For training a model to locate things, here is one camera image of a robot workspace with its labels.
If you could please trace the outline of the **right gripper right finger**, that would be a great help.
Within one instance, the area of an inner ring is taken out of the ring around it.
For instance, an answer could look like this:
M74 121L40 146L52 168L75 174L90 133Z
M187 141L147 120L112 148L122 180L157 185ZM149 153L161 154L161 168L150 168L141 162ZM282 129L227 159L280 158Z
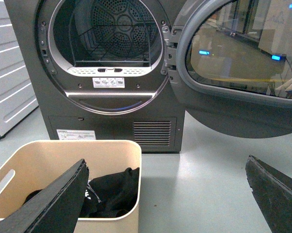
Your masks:
M245 171L271 232L292 233L292 178L253 155L248 156Z

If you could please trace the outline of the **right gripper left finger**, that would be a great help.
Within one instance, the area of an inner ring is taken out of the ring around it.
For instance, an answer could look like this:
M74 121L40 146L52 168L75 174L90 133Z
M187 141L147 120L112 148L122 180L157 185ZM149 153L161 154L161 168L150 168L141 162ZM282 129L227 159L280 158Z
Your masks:
M89 168L84 159L0 221L0 233L72 233L84 201Z

